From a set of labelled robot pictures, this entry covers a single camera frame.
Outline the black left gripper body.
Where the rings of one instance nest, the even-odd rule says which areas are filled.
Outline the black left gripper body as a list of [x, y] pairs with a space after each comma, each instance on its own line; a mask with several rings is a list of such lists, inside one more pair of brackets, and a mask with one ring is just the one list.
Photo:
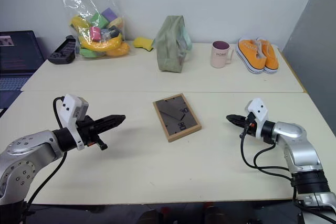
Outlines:
[[85, 146], [90, 147], [96, 144], [102, 151], [108, 148], [107, 144], [99, 137], [100, 133], [107, 130], [105, 118], [93, 120], [90, 116], [85, 115], [83, 120], [76, 122], [76, 126]]

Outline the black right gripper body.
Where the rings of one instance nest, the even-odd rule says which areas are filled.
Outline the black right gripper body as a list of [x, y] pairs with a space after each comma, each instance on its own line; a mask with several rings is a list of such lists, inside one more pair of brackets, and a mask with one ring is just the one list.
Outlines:
[[246, 131], [247, 135], [256, 136], [256, 130], [257, 130], [257, 123], [255, 121], [256, 117], [252, 112], [249, 112], [249, 114], [245, 118], [244, 123], [244, 129]]

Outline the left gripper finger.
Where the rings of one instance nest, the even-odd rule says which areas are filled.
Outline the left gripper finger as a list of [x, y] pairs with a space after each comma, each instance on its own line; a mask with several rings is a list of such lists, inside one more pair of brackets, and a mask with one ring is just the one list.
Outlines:
[[101, 118], [95, 121], [94, 130], [97, 134], [101, 134], [119, 126], [124, 120], [125, 118]]
[[125, 115], [109, 115], [94, 121], [94, 126], [118, 126], [124, 120]]

